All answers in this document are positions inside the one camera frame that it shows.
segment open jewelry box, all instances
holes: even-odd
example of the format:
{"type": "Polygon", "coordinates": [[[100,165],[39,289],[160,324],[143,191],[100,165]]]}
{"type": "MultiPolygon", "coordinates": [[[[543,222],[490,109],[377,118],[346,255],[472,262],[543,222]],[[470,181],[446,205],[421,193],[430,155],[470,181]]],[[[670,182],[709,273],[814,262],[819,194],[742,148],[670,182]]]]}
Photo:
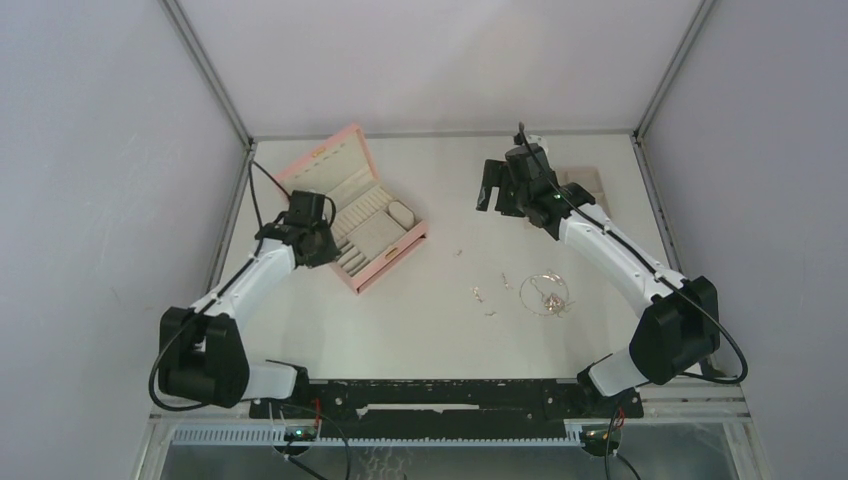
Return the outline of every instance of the open jewelry box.
{"type": "MultiPolygon", "coordinates": [[[[365,134],[356,124],[275,178],[288,191],[323,193],[335,202],[332,232],[341,255],[332,267],[356,293],[397,265],[427,236],[427,222],[380,182],[365,134]]],[[[332,216],[328,211],[327,218],[332,216]]]]}

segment metal frame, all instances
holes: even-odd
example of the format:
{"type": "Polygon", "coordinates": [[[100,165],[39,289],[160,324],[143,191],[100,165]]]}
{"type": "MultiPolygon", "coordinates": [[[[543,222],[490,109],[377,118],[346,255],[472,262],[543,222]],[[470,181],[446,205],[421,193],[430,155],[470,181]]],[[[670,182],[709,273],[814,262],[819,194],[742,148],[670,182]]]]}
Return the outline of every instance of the metal frame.
{"type": "MultiPolygon", "coordinates": [[[[253,156],[256,153],[256,141],[250,137],[232,100],[215,71],[205,49],[197,37],[188,17],[178,0],[159,0],[162,8],[175,30],[182,39],[191,60],[198,67],[204,81],[209,86],[216,101],[221,106],[232,124],[236,135],[245,146],[245,156],[239,172],[238,182],[231,198],[231,208],[224,219],[219,248],[215,253],[209,275],[209,286],[218,282],[221,277],[227,248],[229,246],[235,220],[238,215],[241,200],[247,184],[247,173],[253,156]]],[[[657,87],[651,101],[643,114],[638,128],[631,134],[631,143],[636,154],[639,168],[657,225],[660,229],[663,246],[672,268],[681,269],[679,255],[676,250],[674,233],[665,216],[662,197],[654,182],[653,172],[643,151],[642,140],[650,127],[654,116],[662,103],[677,72],[680,70],[693,42],[703,28],[704,22],[713,10],[717,0],[702,0],[692,21],[671,60],[665,75],[657,87]]],[[[500,135],[502,132],[489,132],[500,135]]],[[[547,132],[547,133],[626,133],[609,132],[547,132]]],[[[427,136],[456,136],[457,134],[431,134],[427,136]]],[[[290,137],[273,137],[274,139],[291,139],[290,137]]],[[[742,390],[739,387],[719,386],[689,379],[674,380],[665,386],[646,386],[639,390],[642,397],[644,418],[628,418],[629,423],[639,424],[675,424],[675,423],[720,423],[724,425],[725,435],[730,445],[733,462],[740,478],[769,479],[770,475],[764,461],[764,456],[756,438],[750,413],[745,404],[742,390]]],[[[161,476],[168,449],[174,445],[268,445],[281,441],[283,430],[267,419],[255,420],[249,418],[249,405],[240,404],[233,409],[207,407],[190,413],[171,413],[154,408],[145,430],[142,447],[139,451],[132,478],[155,480],[161,476]]],[[[579,432],[586,425],[605,424],[607,418],[572,419],[563,421],[564,436],[546,439],[502,439],[495,441],[472,440],[413,440],[404,446],[578,446],[579,432]]],[[[288,426],[298,425],[297,421],[287,421],[288,426]]],[[[341,445],[337,440],[319,440],[322,445],[341,445]]],[[[385,439],[357,439],[352,444],[356,446],[398,445],[397,441],[385,439]]]]}

